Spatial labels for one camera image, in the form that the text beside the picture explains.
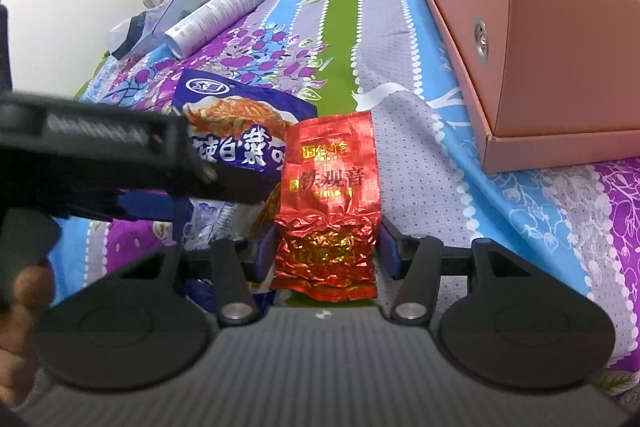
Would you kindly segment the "person's left hand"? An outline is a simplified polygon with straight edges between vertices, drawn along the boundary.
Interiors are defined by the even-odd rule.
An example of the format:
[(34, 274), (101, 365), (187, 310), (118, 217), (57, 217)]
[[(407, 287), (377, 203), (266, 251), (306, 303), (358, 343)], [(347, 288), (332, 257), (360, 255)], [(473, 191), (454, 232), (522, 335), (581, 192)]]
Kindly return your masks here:
[(54, 297), (54, 275), (49, 262), (17, 275), (11, 306), (1, 312), (1, 402), (21, 405), (34, 387), (39, 369), (32, 332)]

